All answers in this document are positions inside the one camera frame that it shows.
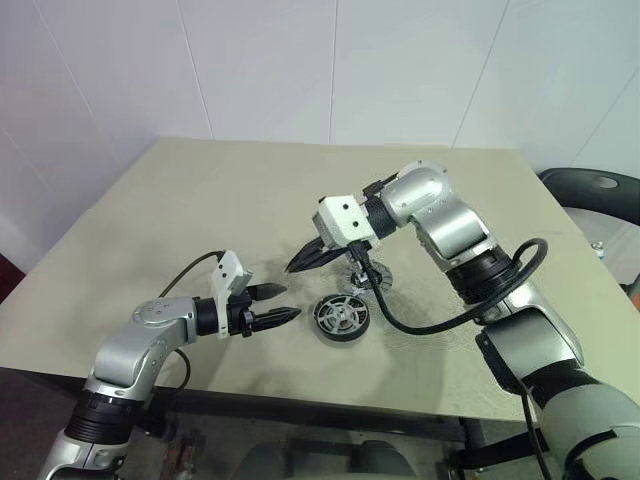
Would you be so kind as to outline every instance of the chair backrest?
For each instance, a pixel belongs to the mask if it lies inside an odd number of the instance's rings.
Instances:
[[[582,208],[640,226],[640,179],[586,168],[551,168],[540,180],[563,207]]]

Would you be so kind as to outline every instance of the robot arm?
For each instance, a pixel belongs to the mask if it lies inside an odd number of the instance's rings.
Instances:
[[[286,289],[276,284],[247,287],[251,275],[236,254],[227,251],[213,273],[215,298],[158,298],[138,306],[129,323],[100,348],[71,420],[56,437],[38,478],[114,478],[171,352],[213,333],[219,338],[247,337],[300,313],[281,307],[255,315],[249,308],[254,300]]]
[[[320,237],[292,259],[290,272],[316,268],[346,253],[368,279],[385,317],[410,334],[431,334],[474,319],[476,342],[500,386],[533,401],[541,431],[567,479],[640,478],[640,407],[590,377],[573,331],[498,245],[479,216],[452,192],[446,170],[414,162],[353,196],[325,197],[313,222]],[[470,306],[459,321],[408,327],[386,307],[367,250],[413,224],[417,237]]]

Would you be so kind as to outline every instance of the white wall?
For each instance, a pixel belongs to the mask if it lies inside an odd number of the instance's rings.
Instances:
[[[514,147],[640,176],[637,0],[0,0],[0,251],[159,135]]]

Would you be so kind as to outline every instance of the beige tabletop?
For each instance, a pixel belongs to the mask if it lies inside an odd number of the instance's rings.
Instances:
[[[343,288],[346,260],[283,273],[316,235],[311,215],[320,197],[357,193],[416,159],[448,168],[455,191],[508,253],[531,237],[549,241],[535,281],[578,335],[590,372],[640,402],[638,313],[582,233],[508,150],[161,140],[0,305],[0,366],[86,376],[100,344],[137,304],[193,258],[233,249],[255,282],[289,287],[266,306],[299,306],[303,313],[248,339],[200,338],[186,348],[191,388],[521,419],[519,400],[498,387],[474,343],[479,327],[411,337],[388,325],[369,299],[366,335],[353,345],[330,345],[312,329],[310,312]],[[374,253],[395,277],[390,307],[414,325],[446,320],[462,303],[412,230],[385,239]],[[201,265],[173,293],[207,295],[211,267]],[[171,359],[161,381],[177,384],[182,374]]]

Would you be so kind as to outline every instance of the black wire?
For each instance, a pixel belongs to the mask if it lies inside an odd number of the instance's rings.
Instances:
[[[218,260],[220,260],[222,258],[222,255],[224,255],[224,252],[214,251],[214,252],[207,252],[204,255],[201,255],[198,258],[196,258],[193,262],[187,265],[173,280],[171,280],[169,285],[167,285],[165,289],[160,293],[160,295],[158,295],[158,298],[162,298],[165,295],[167,295],[167,293],[169,293],[171,289],[175,287],[180,280],[182,280],[182,277],[184,277],[187,273],[189,273],[189,271],[193,267],[198,265],[200,262],[214,256]],[[186,372],[184,374],[184,379],[182,380],[182,383],[176,388],[174,388],[173,390],[171,390],[169,393],[165,394],[167,397],[173,397],[178,393],[180,393],[182,390],[184,390],[184,388],[187,386],[187,383],[189,383],[189,380],[191,379],[191,362],[189,361],[189,357],[187,356],[186,353],[184,353],[184,350],[181,350],[180,348],[176,348],[174,352],[180,355],[182,360],[184,360],[184,366],[186,368]]]
[[[176,284],[182,280],[182,277],[184,277],[187,273],[189,273],[189,271],[195,267],[197,264],[199,264],[200,262],[202,262],[203,260],[206,260],[207,258],[210,257],[217,257],[218,260],[220,260],[222,258],[222,255],[224,255],[224,252],[220,252],[220,251],[215,251],[215,252],[208,252],[205,253],[204,255],[196,258],[193,262],[191,262],[189,265],[187,265],[186,267],[184,267],[184,269],[178,274],[178,276],[176,278],[174,278],[173,280],[171,280],[171,283],[169,283],[169,285],[166,286],[166,288],[162,291],[162,293],[160,295],[158,295],[158,298],[162,298],[164,297],[167,293],[169,293],[171,291],[171,289],[173,287],[176,286]]]
[[[480,315],[485,313],[487,310],[495,307],[498,303],[500,303],[507,295],[513,292],[516,288],[520,287],[530,276],[531,274],[540,266],[544,258],[547,256],[547,252],[549,250],[549,246],[546,240],[542,238],[532,238],[527,240],[522,245],[518,247],[516,252],[513,255],[512,262],[515,264],[519,264],[520,257],[522,254],[530,247],[536,245],[537,250],[533,255],[531,260],[522,267],[510,280],[506,287],[502,290],[499,290],[492,295],[490,295],[486,300],[482,303],[476,305],[475,307],[467,310],[466,312],[458,315],[457,317],[452,318],[451,320],[447,320],[446,322],[438,323],[436,325],[429,325],[426,327],[410,327],[405,325],[404,323],[399,322],[393,316],[387,303],[382,296],[382,291],[380,290],[380,286],[376,281],[376,276],[373,272],[373,267],[371,266],[371,261],[369,257],[366,255],[359,255],[357,260],[360,260],[362,264],[362,268],[369,279],[369,283],[371,283],[371,287],[373,288],[373,293],[378,300],[378,304],[380,305],[380,310],[384,314],[385,318],[389,321],[391,325],[396,327],[398,330],[408,333],[410,335],[432,335],[434,333],[444,332],[445,330],[450,330],[452,328],[458,327],[463,323],[466,323],[474,318],[478,318]]]
[[[527,431],[529,432],[529,441],[531,442],[531,447],[533,447],[533,453],[535,454],[536,460],[538,461],[538,465],[540,466],[540,471],[542,472],[542,476],[544,480],[552,480],[551,474],[549,473],[549,468],[547,467],[547,464],[544,461],[544,457],[542,456],[542,448],[540,447],[540,442],[538,441],[538,435],[536,434],[536,429],[533,426],[533,418],[531,418],[531,410],[529,409],[529,400],[527,399],[526,392],[521,393],[520,398],[522,400],[522,410],[524,411],[524,419],[527,422]]]

